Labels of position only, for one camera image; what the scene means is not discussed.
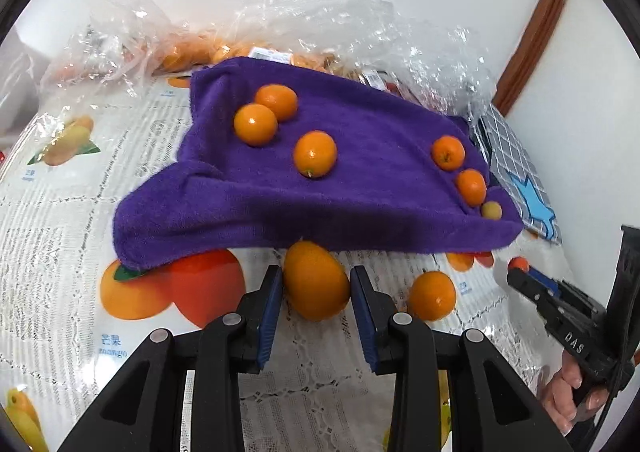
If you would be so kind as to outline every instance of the brown wooden trim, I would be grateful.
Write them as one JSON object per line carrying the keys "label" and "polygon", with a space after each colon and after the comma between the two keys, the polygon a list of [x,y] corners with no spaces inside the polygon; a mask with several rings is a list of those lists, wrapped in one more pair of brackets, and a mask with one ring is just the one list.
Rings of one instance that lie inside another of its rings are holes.
{"label": "brown wooden trim", "polygon": [[526,86],[546,45],[556,29],[566,0],[538,0],[520,44],[504,69],[494,96],[494,105],[506,116]]}

